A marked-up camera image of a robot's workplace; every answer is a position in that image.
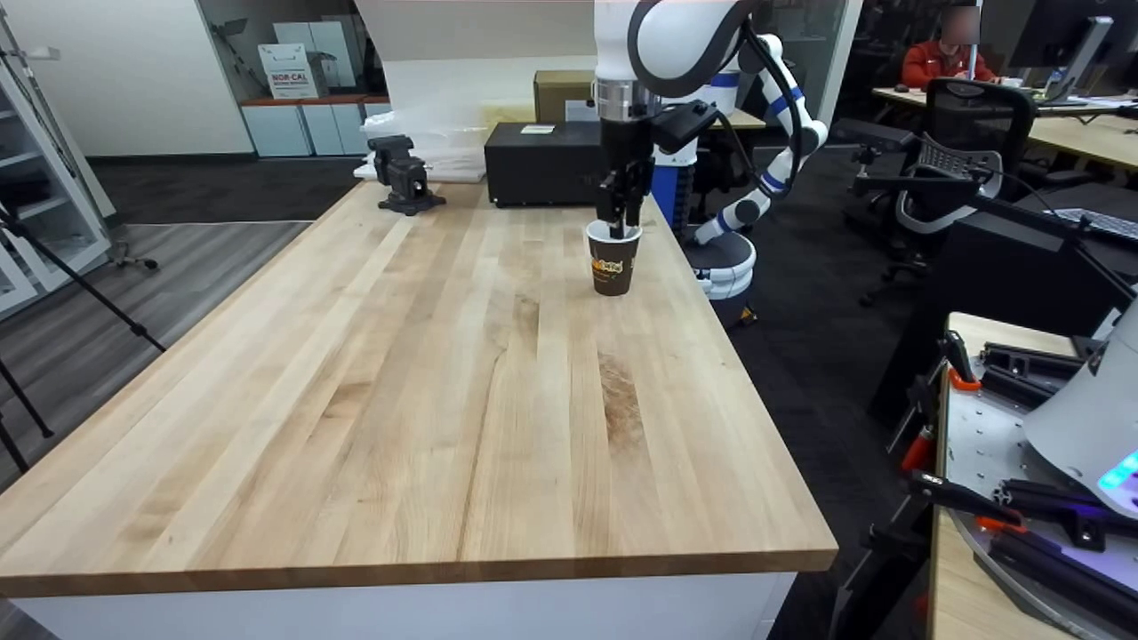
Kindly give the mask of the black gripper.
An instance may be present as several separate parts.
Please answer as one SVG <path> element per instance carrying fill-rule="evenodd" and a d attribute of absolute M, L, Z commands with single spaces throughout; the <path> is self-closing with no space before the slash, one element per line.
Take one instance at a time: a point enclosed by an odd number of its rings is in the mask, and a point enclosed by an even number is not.
<path fill-rule="evenodd" d="M 620 240 L 620 227 L 626 235 L 640 227 L 654 158 L 683 153 L 715 125 L 715 118 L 718 111 L 711 102 L 688 101 L 651 102 L 640 107 L 629 120 L 601 125 L 604 170 L 596 181 L 596 222 L 604 224 L 608 240 Z"/>

